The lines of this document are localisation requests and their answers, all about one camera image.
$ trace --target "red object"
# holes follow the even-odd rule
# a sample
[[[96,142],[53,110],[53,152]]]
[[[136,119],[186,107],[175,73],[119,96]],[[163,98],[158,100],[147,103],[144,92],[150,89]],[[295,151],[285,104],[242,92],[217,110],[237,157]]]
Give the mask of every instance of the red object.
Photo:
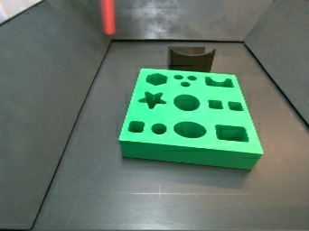
[[[101,6],[101,23],[106,34],[115,33],[115,3],[114,0],[100,0]]]

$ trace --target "shape sorter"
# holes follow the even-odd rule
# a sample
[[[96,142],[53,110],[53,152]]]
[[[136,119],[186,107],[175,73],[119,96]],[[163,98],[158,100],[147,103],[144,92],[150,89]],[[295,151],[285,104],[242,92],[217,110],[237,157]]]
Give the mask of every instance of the shape sorter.
[[[124,157],[250,170],[263,149],[237,77],[142,69],[119,143]]]

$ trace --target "star-shaped hole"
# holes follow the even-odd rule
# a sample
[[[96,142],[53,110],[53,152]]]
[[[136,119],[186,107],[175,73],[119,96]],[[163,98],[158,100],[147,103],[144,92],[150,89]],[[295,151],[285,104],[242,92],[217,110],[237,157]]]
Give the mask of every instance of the star-shaped hole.
[[[140,103],[147,103],[148,108],[154,109],[155,105],[164,105],[167,102],[160,99],[160,97],[163,96],[163,93],[156,93],[156,94],[151,94],[150,92],[144,92],[144,98],[142,98],[139,100]]]

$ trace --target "rectangular hole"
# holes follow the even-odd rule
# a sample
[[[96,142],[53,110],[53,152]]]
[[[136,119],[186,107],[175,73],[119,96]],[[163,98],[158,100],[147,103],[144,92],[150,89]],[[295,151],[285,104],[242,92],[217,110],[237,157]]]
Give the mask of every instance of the rectangular hole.
[[[217,125],[217,138],[225,141],[249,142],[242,126]]]
[[[131,121],[130,122],[130,132],[142,133],[144,127],[144,122]]]

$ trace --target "metal panel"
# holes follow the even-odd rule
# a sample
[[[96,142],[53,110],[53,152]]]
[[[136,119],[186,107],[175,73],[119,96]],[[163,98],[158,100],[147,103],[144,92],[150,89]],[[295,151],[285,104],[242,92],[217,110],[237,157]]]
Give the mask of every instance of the metal panel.
[[[87,2],[44,1],[0,27],[0,228],[32,226],[106,55]]]
[[[213,71],[239,77],[265,149],[251,171],[122,158],[118,136],[138,73],[167,69],[168,46],[217,49]],[[307,139],[243,44],[112,42],[35,230],[307,229]]]
[[[116,39],[243,41],[271,0],[116,0]]]
[[[277,0],[245,43],[309,124],[309,2]]]

